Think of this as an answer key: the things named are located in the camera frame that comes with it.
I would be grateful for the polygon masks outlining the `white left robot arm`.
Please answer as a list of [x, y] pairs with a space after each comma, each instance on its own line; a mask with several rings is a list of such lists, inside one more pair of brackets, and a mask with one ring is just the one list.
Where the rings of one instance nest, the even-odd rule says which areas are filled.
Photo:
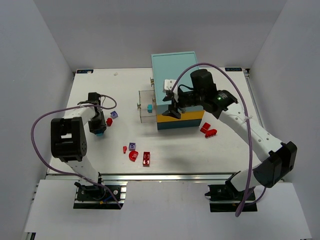
[[97, 92], [88, 93], [88, 99], [80, 107], [63, 118], [54, 118], [50, 122], [51, 153], [72, 170], [92, 182], [98, 182], [99, 172], [94, 169], [87, 157], [88, 144], [85, 125], [94, 135], [102, 135], [107, 129], [105, 116], [101, 110], [102, 95]]

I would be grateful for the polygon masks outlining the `transparent drawer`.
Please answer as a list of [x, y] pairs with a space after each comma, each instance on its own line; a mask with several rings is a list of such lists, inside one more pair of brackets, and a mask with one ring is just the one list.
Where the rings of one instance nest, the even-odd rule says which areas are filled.
[[140, 122], [155, 123], [157, 121], [156, 97], [154, 90], [140, 90], [138, 92], [137, 109]]

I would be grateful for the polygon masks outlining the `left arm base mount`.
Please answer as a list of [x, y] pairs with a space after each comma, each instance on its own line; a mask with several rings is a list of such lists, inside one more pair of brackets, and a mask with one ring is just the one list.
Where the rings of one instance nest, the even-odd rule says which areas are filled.
[[110, 192], [94, 184], [88, 184], [82, 180], [74, 183], [76, 192], [73, 202], [73, 209], [76, 210], [119, 210], [122, 207], [126, 198], [126, 186], [111, 182], [105, 186]]

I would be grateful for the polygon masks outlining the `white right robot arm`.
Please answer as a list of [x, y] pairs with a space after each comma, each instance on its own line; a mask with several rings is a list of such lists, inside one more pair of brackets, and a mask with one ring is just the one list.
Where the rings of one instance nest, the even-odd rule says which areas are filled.
[[297, 146], [271, 135], [249, 117], [248, 109], [227, 90], [218, 90], [212, 74], [206, 69], [190, 74], [192, 87], [184, 92], [177, 80], [163, 82], [164, 101], [170, 101], [163, 116], [180, 119], [183, 109], [201, 106], [207, 113], [230, 127], [249, 146], [249, 157], [254, 155], [260, 163], [234, 174], [225, 182], [225, 188], [233, 195], [253, 187], [272, 188], [294, 168]]

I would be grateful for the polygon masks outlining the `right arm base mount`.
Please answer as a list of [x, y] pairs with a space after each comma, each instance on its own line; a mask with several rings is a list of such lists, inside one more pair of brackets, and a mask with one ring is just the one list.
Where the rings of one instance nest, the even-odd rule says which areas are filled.
[[[245, 197], [245, 191], [232, 190], [226, 184], [208, 184], [208, 191], [204, 196], [209, 200], [211, 213], [235, 213]], [[249, 189], [242, 211], [257, 212], [256, 195]]]

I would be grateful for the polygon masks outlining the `small cyan lego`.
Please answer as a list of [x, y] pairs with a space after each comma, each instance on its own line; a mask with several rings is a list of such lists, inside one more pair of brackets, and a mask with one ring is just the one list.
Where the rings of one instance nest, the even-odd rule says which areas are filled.
[[147, 105], [147, 112], [148, 112], [149, 114], [152, 114], [152, 113], [153, 113], [153, 105], [152, 105], [152, 104], [148, 104], [148, 105]]

